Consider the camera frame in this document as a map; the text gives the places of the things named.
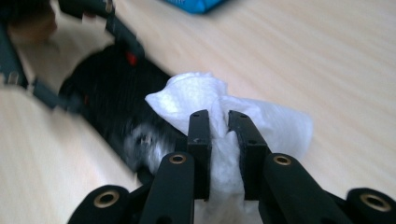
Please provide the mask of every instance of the light wood surface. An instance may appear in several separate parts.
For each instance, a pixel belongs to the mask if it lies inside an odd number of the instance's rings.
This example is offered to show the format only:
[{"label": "light wood surface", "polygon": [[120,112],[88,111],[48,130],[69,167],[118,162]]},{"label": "light wood surface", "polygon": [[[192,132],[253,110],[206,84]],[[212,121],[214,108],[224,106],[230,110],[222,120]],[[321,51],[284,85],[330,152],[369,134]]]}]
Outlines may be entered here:
[{"label": "light wood surface", "polygon": [[[396,2],[230,0],[205,15],[157,0],[116,7],[171,75],[212,72],[231,95],[310,114],[314,136],[302,163],[324,189],[345,198],[368,187],[396,199]],[[48,43],[19,45],[24,65],[55,90],[110,40],[100,24],[57,20]],[[82,119],[25,93],[0,89],[0,127],[0,223],[65,223],[92,189],[134,188]]]}]

